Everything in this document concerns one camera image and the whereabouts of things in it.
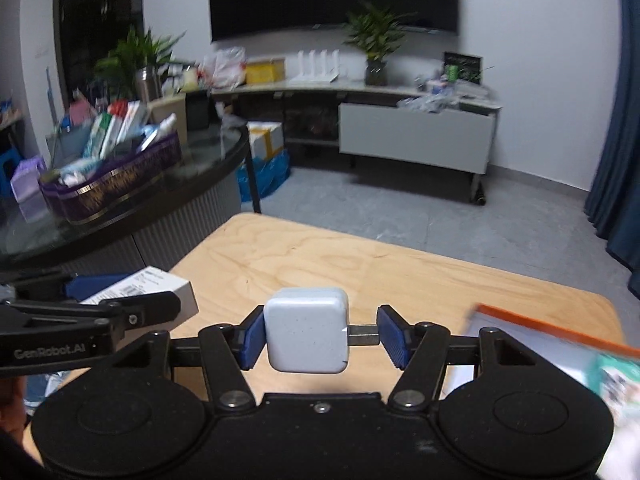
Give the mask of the person's left hand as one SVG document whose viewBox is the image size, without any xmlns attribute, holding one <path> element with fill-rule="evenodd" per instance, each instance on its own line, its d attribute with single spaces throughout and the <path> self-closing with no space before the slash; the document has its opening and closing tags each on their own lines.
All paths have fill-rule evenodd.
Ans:
<svg viewBox="0 0 640 480">
<path fill-rule="evenodd" d="M 25 376 L 3 377 L 0 384 L 0 427 L 18 446 L 23 445 L 26 425 L 26 385 Z"/>
</svg>

